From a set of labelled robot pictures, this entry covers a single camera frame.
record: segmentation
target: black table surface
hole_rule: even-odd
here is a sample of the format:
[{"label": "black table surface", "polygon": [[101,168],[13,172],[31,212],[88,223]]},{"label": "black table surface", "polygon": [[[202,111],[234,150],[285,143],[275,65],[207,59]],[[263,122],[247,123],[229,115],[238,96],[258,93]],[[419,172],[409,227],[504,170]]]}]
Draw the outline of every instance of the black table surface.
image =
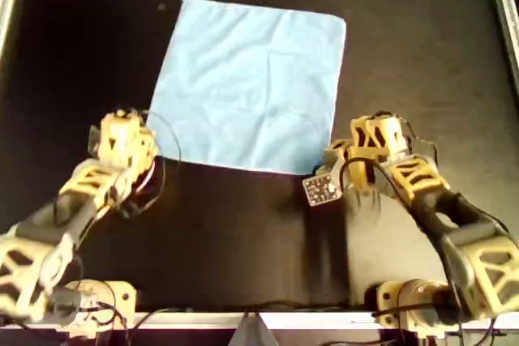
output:
[{"label": "black table surface", "polygon": [[[453,188],[519,233],[519,121],[493,0],[221,1],[344,18],[333,137],[348,137],[359,115],[401,113],[436,141]],[[90,125],[117,105],[149,106],[179,7],[16,1],[0,78],[2,229],[55,196],[87,157]],[[141,309],[355,305],[374,283],[442,277],[391,200],[380,214],[347,216],[341,203],[310,210],[300,177],[196,164],[168,172],[152,210],[107,216],[80,250],[85,276],[131,282]]]}]

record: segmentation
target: blue towel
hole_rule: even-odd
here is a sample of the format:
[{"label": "blue towel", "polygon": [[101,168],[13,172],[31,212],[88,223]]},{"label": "blue towel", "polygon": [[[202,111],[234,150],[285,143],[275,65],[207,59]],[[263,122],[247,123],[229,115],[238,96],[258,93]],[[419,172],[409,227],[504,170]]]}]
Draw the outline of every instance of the blue towel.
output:
[{"label": "blue towel", "polygon": [[[330,141],[345,30],[332,15],[182,0],[150,111],[182,160],[311,173]],[[148,125],[176,160],[161,118]]]}]

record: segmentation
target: light blue cloth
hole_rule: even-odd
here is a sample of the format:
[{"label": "light blue cloth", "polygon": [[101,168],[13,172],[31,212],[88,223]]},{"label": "light blue cloth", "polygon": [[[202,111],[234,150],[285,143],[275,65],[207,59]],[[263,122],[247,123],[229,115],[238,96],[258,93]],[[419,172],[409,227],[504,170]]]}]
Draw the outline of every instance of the light blue cloth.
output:
[{"label": "light blue cloth", "polygon": [[[182,0],[150,110],[182,160],[311,173],[330,141],[345,30],[332,15]],[[177,160],[161,118],[148,125]]]}]

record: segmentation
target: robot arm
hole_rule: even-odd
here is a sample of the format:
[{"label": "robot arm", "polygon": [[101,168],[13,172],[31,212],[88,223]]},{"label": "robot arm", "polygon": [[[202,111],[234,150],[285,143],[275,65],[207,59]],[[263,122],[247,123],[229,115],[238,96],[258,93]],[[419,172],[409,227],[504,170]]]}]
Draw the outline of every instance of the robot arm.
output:
[{"label": "robot arm", "polygon": [[[352,139],[332,143],[323,166],[303,181],[309,204],[339,199],[347,188],[376,190],[398,200],[427,235],[456,289],[443,300],[456,300],[461,309],[455,318],[452,310],[450,317],[440,313],[441,323],[495,318],[518,309],[517,244],[503,224],[449,189],[432,158],[413,154],[402,121],[386,113],[353,120]],[[442,214],[452,223],[446,224]],[[433,294],[445,297],[445,288]]]},{"label": "robot arm", "polygon": [[9,317],[44,318],[89,229],[152,167],[157,146],[137,113],[110,113],[94,134],[97,159],[79,164],[54,202],[0,237],[0,311]]}]

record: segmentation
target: black wire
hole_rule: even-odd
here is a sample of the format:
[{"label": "black wire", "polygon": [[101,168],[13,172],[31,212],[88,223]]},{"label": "black wire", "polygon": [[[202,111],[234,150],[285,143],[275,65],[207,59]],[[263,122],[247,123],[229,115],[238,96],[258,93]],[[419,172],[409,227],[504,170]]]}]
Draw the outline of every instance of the black wire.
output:
[{"label": "black wire", "polygon": [[491,321],[490,321],[490,325],[488,326],[487,330],[485,331],[485,334],[483,335],[483,337],[474,344],[474,346],[482,346],[485,341],[488,339],[489,336],[492,337],[492,342],[494,341],[493,339],[495,338],[495,334],[494,334],[494,325],[495,325],[495,321],[497,319],[496,318],[493,318]]},{"label": "black wire", "polygon": [[379,345],[384,346],[386,344],[392,344],[397,342],[396,340],[368,340],[366,342],[356,340],[342,340],[338,342],[326,342],[321,346],[357,346],[357,345]]},{"label": "black wire", "polygon": [[379,111],[378,113],[374,113],[373,115],[371,115],[370,119],[375,119],[376,117],[383,117],[383,116],[396,117],[397,119],[399,119],[400,121],[405,123],[405,125],[409,129],[409,132],[411,133],[411,136],[414,139],[416,139],[419,142],[427,143],[427,144],[431,145],[432,150],[434,152],[435,164],[436,164],[436,166],[438,166],[438,148],[436,147],[436,144],[434,142],[418,137],[416,135],[416,133],[414,132],[413,127],[411,126],[411,122],[409,122],[407,119],[405,119],[401,115],[396,115],[395,113],[392,113],[391,111]]},{"label": "black wire", "polygon": [[[115,307],[115,305],[104,303],[103,301],[99,301],[99,302],[97,302],[97,304],[101,308],[104,308],[106,310],[112,310],[114,312],[114,315],[117,318],[119,318],[119,321],[121,322],[122,326],[124,327],[124,340],[125,340],[127,346],[131,346],[131,338],[130,338],[130,332],[128,331],[127,319],[124,316],[122,316],[121,312]],[[114,330],[114,324],[115,324],[115,320],[112,321],[112,331]]]},{"label": "black wire", "polygon": [[[401,297],[402,291],[404,290],[404,288],[407,285],[411,284],[413,281],[415,281],[415,280],[408,280],[408,281],[406,281],[404,284],[402,284],[400,289],[398,289],[398,293],[397,293],[397,308],[400,308],[400,297]],[[405,335],[404,335],[404,331],[402,330],[402,321],[401,321],[400,314],[398,314],[397,317],[398,317],[398,333],[399,333],[399,335],[401,337],[402,343],[405,344]]]},{"label": "black wire", "polygon": [[148,319],[150,319],[153,315],[161,314],[164,312],[185,312],[185,310],[180,310],[178,308],[160,308],[159,310],[154,310],[152,312],[148,312],[131,329],[130,340],[133,340],[135,333],[137,332],[137,330],[139,330],[139,327],[141,327],[144,324],[144,322],[146,322]]},{"label": "black wire", "polygon": [[438,305],[433,304],[433,303],[401,305],[399,307],[389,308],[387,310],[376,311],[376,312],[372,313],[371,316],[373,318],[378,318],[379,316],[383,316],[383,315],[397,314],[399,312],[404,312],[404,311],[422,310],[424,308],[435,308],[435,307],[438,307]]},{"label": "black wire", "polygon": [[[175,140],[175,143],[177,144],[177,147],[178,147],[178,164],[177,164],[177,168],[175,169],[175,176],[178,175],[178,171],[180,169],[180,165],[182,163],[182,148],[180,146],[180,141],[178,140],[178,136],[177,134],[175,133],[175,131],[173,130],[173,127],[171,126],[171,124],[162,116],[160,115],[159,113],[154,113],[153,111],[150,111],[148,109],[141,109],[141,110],[136,110],[136,112],[142,117],[143,115],[146,115],[146,117],[149,117],[149,115],[154,115],[156,117],[158,117],[158,119],[166,124],[166,126],[169,128],[169,132],[171,133],[171,135],[173,136],[174,140]],[[161,145],[158,143],[157,141],[157,138],[154,137],[154,141],[155,141],[155,144],[157,145],[157,147],[159,148],[159,152],[162,153],[162,150],[161,150]],[[147,211],[153,204],[155,204],[157,202],[157,200],[161,197],[162,195],[162,192],[164,190],[164,187],[165,187],[165,177],[166,177],[166,169],[165,169],[165,157],[161,157],[161,160],[162,160],[162,179],[161,179],[161,187],[159,188],[159,191],[157,192],[157,194],[150,200],[148,200],[142,207],[139,207],[139,210],[136,211],[135,213],[133,213],[132,216],[138,216],[140,214],[142,214],[143,212]]]},{"label": "black wire", "polygon": [[389,174],[389,172],[378,161],[373,160],[371,158],[354,157],[354,158],[351,158],[351,159],[347,160],[345,162],[345,164],[341,166],[341,171],[339,172],[339,185],[341,186],[341,191],[342,192],[345,191],[345,188],[344,188],[344,173],[345,173],[345,170],[346,170],[346,168],[348,168],[348,166],[350,166],[350,164],[353,164],[355,162],[363,162],[365,164],[370,164],[371,166],[377,168],[384,175],[386,180],[388,180],[388,182],[391,185],[395,195],[398,197],[398,200],[400,201],[401,205],[408,211],[408,213],[411,213],[409,205],[404,200],[404,197],[402,196],[402,194],[398,190],[397,184],[392,179],[392,177]]},{"label": "black wire", "polygon": [[78,264],[79,268],[79,278],[78,278],[78,284],[75,287],[76,292],[79,291],[79,286],[81,285],[81,281],[84,278],[84,264],[83,259],[79,256],[77,252],[74,253],[74,261]]},{"label": "black wire", "polygon": [[422,143],[427,143],[428,145],[430,145],[432,147],[432,150],[434,152],[435,164],[436,164],[436,166],[438,166],[439,165],[439,162],[438,162],[438,148],[436,147],[436,144],[434,142],[432,142],[432,141],[428,141],[427,139],[423,139],[423,138],[418,137],[416,135],[416,133],[414,132],[413,127],[411,126],[411,122],[409,122],[404,117],[400,117],[399,116],[398,119],[400,119],[402,122],[404,122],[407,125],[407,128],[409,129],[409,132],[411,133],[411,136],[414,139],[416,139],[417,141],[422,142]]}]

